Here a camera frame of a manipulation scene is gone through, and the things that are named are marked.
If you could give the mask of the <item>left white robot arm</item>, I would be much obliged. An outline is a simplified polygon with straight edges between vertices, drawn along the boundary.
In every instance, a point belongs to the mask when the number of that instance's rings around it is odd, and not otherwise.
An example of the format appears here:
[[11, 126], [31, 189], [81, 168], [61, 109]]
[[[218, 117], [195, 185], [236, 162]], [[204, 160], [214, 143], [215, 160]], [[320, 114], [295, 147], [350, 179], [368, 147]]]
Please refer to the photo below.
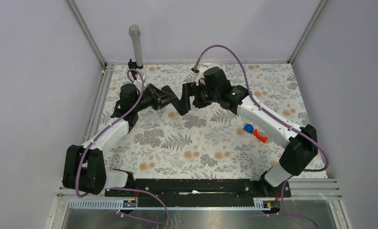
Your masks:
[[77, 197], [98, 195], [104, 189], [116, 188], [123, 196], [134, 192], [128, 173], [105, 166], [104, 159], [115, 144], [127, 135], [138, 121], [138, 112], [152, 107], [159, 110], [177, 102], [169, 86], [158, 89], [153, 84], [138, 89], [133, 83], [121, 87], [120, 98], [107, 126], [82, 145], [71, 145], [66, 151], [62, 183], [74, 189]]

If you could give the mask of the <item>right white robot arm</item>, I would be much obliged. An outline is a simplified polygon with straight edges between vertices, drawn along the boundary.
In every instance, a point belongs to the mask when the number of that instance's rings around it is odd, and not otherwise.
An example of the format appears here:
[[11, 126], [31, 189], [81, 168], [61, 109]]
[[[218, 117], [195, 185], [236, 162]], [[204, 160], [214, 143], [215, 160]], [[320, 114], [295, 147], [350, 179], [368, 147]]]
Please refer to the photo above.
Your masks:
[[273, 196], [286, 179], [300, 175], [318, 154], [317, 132], [313, 126], [300, 126], [263, 106], [247, 88], [231, 85], [219, 67], [199, 72], [196, 82], [182, 85], [177, 111], [184, 115], [192, 106], [201, 109], [212, 103], [256, 124], [284, 149], [278, 163], [261, 177], [260, 190], [268, 197]]

